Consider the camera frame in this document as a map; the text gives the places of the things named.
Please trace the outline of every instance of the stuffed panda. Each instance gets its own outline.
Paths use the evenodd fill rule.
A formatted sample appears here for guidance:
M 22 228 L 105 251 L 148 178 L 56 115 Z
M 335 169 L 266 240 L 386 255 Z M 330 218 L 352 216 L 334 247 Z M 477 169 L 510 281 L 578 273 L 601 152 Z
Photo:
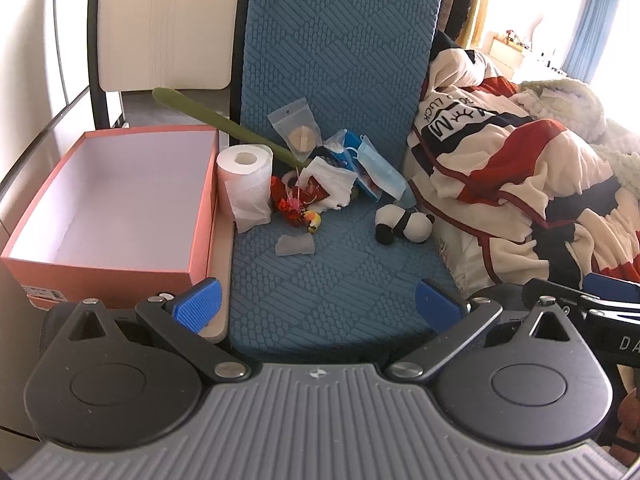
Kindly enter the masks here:
M 396 236 L 401 236 L 421 244 L 431 235 L 434 221 L 433 215 L 388 204 L 376 211 L 376 240 L 383 245 L 391 245 Z

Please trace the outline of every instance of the box label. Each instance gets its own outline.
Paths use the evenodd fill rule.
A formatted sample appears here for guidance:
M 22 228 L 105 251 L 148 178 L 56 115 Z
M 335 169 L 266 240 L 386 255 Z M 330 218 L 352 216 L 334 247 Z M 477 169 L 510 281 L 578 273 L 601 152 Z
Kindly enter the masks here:
M 51 301 L 68 301 L 65 295 L 59 290 L 50 290 L 49 288 L 41 288 L 39 286 L 23 285 L 22 288 L 29 295 L 34 298 L 42 298 L 43 300 Z

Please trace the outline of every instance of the toilet paper roll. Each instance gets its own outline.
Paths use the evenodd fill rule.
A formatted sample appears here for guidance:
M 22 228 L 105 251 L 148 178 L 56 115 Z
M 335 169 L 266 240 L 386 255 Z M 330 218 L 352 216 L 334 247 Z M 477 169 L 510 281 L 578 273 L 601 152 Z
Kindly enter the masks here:
M 231 146 L 218 155 L 220 206 L 238 232 L 271 221 L 273 152 L 261 144 Z

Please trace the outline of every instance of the pink cardboard box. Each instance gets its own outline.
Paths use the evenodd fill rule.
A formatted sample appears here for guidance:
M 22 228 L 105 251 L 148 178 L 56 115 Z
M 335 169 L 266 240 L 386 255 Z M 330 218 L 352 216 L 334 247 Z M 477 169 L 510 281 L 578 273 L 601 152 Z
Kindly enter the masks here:
M 100 298 L 132 308 L 207 275 L 217 132 L 208 126 L 84 134 L 27 208 L 2 261 L 32 303 Z

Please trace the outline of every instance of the green handle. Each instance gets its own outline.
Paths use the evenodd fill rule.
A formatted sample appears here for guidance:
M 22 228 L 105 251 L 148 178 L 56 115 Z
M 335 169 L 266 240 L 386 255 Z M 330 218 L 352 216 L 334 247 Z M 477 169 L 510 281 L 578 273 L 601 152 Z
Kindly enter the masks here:
M 304 162 L 300 162 L 287 148 L 283 148 L 279 144 L 271 142 L 270 140 L 253 133 L 244 126 L 240 126 L 239 124 L 230 121 L 226 117 L 215 113 L 211 108 L 207 108 L 205 105 L 188 98 L 177 90 L 172 90 L 170 88 L 155 88 L 153 96 L 160 104 L 163 104 L 173 110 L 177 110 L 178 112 L 182 112 L 183 114 L 202 121 L 209 126 L 213 126 L 237 140 L 241 140 L 248 144 L 264 144 L 265 146 L 269 146 L 275 158 L 281 160 L 285 164 L 288 164 L 292 168 L 302 170 L 311 162 L 309 159 Z

